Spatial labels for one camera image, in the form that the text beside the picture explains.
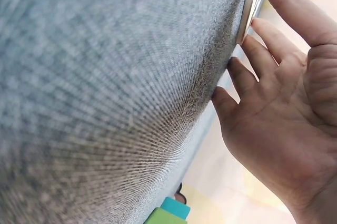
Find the teal object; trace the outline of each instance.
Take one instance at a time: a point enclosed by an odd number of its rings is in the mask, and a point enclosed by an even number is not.
[[[180,203],[179,201],[176,201],[170,197],[166,197],[160,208],[164,209],[167,212],[170,212],[171,214],[186,220],[188,217],[191,208],[185,204]]]
[[[162,208],[155,208],[144,224],[187,224],[187,221]]]

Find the floor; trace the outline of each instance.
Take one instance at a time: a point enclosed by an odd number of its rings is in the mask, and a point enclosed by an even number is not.
[[[313,1],[337,21],[337,0]],[[272,22],[303,51],[309,49],[267,1],[260,17]],[[234,54],[249,65],[239,47]],[[233,86],[226,88],[237,98]],[[285,205],[231,156],[217,118],[183,180],[182,193],[192,209],[189,224],[295,223]]]

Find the hand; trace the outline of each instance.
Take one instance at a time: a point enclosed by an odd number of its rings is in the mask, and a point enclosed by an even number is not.
[[[311,49],[306,55],[267,21],[253,20],[266,47],[247,36],[242,49],[259,81],[230,60],[241,100],[220,87],[212,97],[223,138],[297,222],[337,223],[337,24],[309,0],[269,1]]]

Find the finger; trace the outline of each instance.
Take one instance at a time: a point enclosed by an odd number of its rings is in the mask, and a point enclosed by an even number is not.
[[[269,51],[252,36],[247,35],[241,47],[258,78],[274,72],[277,68],[277,64]]]
[[[240,98],[247,90],[257,83],[253,73],[250,72],[236,57],[230,59],[228,72]]]
[[[310,0],[269,0],[279,15],[311,46],[337,44],[337,23]]]
[[[287,56],[296,56],[305,61],[306,55],[268,21],[255,18],[252,21],[252,28],[261,37],[278,64]]]
[[[216,87],[212,96],[212,102],[215,107],[220,122],[228,119],[232,111],[237,106],[236,101],[221,87]]]

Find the gray fabric speaker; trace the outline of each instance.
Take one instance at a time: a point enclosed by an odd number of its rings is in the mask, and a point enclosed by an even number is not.
[[[0,222],[143,223],[207,130],[243,4],[0,0]]]

